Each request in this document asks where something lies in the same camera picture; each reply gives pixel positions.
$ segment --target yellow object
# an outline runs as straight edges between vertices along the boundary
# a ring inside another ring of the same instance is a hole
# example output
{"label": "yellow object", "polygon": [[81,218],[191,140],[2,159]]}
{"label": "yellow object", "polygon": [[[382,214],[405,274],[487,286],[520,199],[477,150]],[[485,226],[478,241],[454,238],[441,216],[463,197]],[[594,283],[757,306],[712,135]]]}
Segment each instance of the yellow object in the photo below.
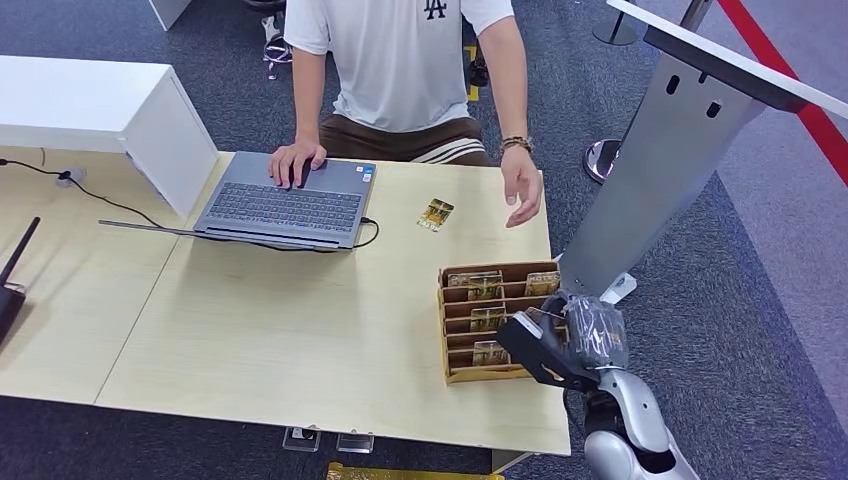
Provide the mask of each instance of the yellow object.
{"label": "yellow object", "polygon": [[462,473],[416,472],[383,470],[381,468],[345,467],[332,462],[327,480],[504,480],[500,475],[466,475]]}

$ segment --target striped shorts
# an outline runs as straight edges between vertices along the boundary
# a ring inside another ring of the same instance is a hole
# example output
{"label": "striped shorts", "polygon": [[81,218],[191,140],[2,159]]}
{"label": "striped shorts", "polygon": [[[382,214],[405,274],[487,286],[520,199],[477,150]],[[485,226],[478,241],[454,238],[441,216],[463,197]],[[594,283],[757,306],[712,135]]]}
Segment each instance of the striped shorts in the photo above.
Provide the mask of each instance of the striped shorts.
{"label": "striped shorts", "polygon": [[321,123],[320,136],[328,158],[492,165],[483,148],[480,124],[470,117],[416,132],[389,133],[334,114]]}

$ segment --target stanchion base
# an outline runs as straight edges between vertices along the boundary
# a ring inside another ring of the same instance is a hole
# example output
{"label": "stanchion base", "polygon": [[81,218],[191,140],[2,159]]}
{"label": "stanchion base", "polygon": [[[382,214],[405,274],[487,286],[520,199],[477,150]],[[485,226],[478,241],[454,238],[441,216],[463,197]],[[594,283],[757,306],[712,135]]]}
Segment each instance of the stanchion base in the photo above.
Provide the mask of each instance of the stanchion base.
{"label": "stanchion base", "polygon": [[621,146],[621,140],[607,138],[597,141],[586,149],[586,158],[583,160],[583,166],[586,167],[586,172],[598,183],[604,183],[607,175],[612,171],[615,164],[615,159],[618,158],[618,147]]}
{"label": "stanchion base", "polygon": [[618,31],[615,32],[615,37],[612,36],[612,31],[615,29],[615,22],[604,22],[595,25],[592,29],[592,35],[598,40],[610,45],[630,45],[636,41],[636,32],[625,24],[618,26]]}

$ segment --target finger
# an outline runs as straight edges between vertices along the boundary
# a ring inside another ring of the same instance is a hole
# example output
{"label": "finger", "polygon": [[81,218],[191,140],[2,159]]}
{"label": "finger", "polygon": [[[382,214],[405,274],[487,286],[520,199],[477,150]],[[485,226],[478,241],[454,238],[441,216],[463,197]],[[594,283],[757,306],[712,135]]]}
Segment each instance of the finger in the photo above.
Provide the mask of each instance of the finger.
{"label": "finger", "polygon": [[312,157],[312,163],[310,164],[312,170],[318,170],[321,168],[321,165],[324,164],[325,158],[327,158],[327,150],[319,145],[315,150],[315,156]]}
{"label": "finger", "polygon": [[512,215],[509,216],[509,219],[506,222],[507,227],[514,227],[516,225],[521,225],[533,218],[534,215],[539,213],[539,204],[534,200],[527,200],[522,203],[520,207],[518,207]]}
{"label": "finger", "polygon": [[279,181],[277,185],[283,188],[291,187],[291,164],[294,161],[295,152],[292,149],[286,149],[285,154],[277,164],[277,177]]}
{"label": "finger", "polygon": [[529,183],[527,189],[522,192],[522,198],[526,196],[527,200],[521,202],[518,207],[506,222],[507,227],[521,225],[539,213],[542,207],[542,186],[541,181],[534,180]]}
{"label": "finger", "polygon": [[292,184],[295,187],[299,187],[301,184],[301,177],[303,176],[303,164],[306,163],[306,159],[308,156],[309,154],[302,151],[297,152],[297,154],[294,156],[294,163],[292,163],[291,170],[292,177],[294,179]]}
{"label": "finger", "polygon": [[278,148],[273,155],[271,155],[271,161],[268,162],[268,176],[274,179],[274,185],[280,184],[280,176],[279,173],[279,165],[280,159],[285,155],[285,149],[282,147]]}
{"label": "finger", "polygon": [[504,170],[504,198],[507,205],[515,205],[515,197],[518,195],[518,172]]}

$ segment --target metal stand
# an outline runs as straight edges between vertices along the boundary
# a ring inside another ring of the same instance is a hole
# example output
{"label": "metal stand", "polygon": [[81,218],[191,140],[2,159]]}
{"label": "metal stand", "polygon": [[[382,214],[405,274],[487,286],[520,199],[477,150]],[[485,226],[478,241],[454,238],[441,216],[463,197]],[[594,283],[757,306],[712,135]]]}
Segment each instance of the metal stand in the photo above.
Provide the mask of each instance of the metal stand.
{"label": "metal stand", "polygon": [[374,450],[374,435],[340,433],[336,450],[347,453],[371,453]]}
{"label": "metal stand", "polygon": [[305,428],[286,427],[283,448],[296,452],[315,453],[321,444],[321,432]]}
{"label": "metal stand", "polygon": [[763,110],[759,100],[663,54],[618,149],[615,175],[559,259],[563,286],[600,296],[620,281]]}
{"label": "metal stand", "polygon": [[[692,0],[689,8],[686,9],[686,13],[683,15],[683,20],[680,21],[680,26],[693,32],[696,31],[704,20],[704,16],[707,14],[712,3],[713,0]],[[616,23],[621,22],[623,15],[624,13],[619,14],[618,22]],[[595,37],[598,37],[598,33],[594,31],[592,33]],[[610,138],[599,140],[589,145],[583,158],[583,166],[586,167],[586,172],[592,177],[592,180],[598,183],[604,183],[607,175],[612,171],[615,159],[618,158],[618,147],[621,145],[621,142],[622,140]]]}
{"label": "metal stand", "polygon": [[618,14],[615,22],[603,22],[592,29],[592,35],[598,40],[610,45],[624,46],[636,41],[636,32],[624,25],[624,14]]}
{"label": "metal stand", "polygon": [[621,140],[607,138],[598,140],[586,149],[586,160],[583,166],[592,179],[598,183],[604,183],[607,175],[612,171],[615,159],[618,158],[618,147]]}

